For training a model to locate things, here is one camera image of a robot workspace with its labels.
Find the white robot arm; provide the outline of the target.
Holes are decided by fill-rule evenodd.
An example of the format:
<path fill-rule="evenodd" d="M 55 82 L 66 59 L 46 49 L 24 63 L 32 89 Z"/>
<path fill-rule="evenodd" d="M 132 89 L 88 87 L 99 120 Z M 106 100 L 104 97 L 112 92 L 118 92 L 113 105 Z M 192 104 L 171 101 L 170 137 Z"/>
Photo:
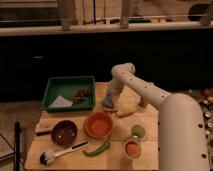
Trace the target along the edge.
<path fill-rule="evenodd" d="M 135 76 L 132 63 L 115 65 L 106 97 L 112 105 L 125 85 L 158 110 L 159 171 L 210 171 L 204 119 L 198 102 Z"/>

